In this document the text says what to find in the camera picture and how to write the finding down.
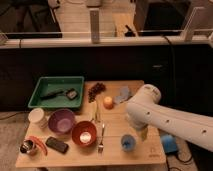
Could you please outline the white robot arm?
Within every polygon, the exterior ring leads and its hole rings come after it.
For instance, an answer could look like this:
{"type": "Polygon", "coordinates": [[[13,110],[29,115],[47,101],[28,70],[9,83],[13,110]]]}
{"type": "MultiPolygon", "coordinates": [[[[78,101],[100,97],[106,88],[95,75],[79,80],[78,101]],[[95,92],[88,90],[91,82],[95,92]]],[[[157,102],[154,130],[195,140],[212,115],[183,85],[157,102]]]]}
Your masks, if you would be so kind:
{"type": "Polygon", "coordinates": [[[131,126],[141,130],[152,125],[213,152],[213,117],[161,106],[160,99],[156,86],[141,86],[126,104],[131,126]]]}

